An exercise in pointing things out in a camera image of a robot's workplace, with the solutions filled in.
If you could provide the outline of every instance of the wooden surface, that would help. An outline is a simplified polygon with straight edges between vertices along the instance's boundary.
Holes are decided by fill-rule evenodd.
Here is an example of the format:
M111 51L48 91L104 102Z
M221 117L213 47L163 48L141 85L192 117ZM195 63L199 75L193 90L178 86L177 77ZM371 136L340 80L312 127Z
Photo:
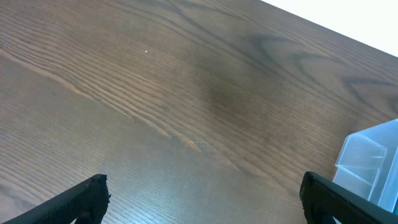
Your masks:
M105 223L305 223L398 60L258 0L0 0L0 222L96 173Z

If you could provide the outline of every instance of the dark wood grain streak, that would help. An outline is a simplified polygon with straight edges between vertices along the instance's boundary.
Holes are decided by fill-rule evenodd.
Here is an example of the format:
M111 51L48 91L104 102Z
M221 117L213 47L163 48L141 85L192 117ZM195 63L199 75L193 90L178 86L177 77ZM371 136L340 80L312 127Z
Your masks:
M0 222L99 172L106 223L304 222L398 112L395 57L260 1L0 4Z

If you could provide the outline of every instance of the wooden table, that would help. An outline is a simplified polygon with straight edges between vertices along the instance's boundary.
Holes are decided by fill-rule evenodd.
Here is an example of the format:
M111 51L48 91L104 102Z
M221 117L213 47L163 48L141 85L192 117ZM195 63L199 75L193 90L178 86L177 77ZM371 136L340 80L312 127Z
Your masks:
M104 223L305 223L304 172L397 81L259 0L0 0L0 222L104 173Z

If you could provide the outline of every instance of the blue plastic container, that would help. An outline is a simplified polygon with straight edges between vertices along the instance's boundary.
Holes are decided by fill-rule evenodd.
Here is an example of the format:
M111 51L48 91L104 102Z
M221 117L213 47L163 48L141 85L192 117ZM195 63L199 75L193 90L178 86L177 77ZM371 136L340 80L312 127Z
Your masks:
M398 120L350 134L336 161L334 183L396 213Z

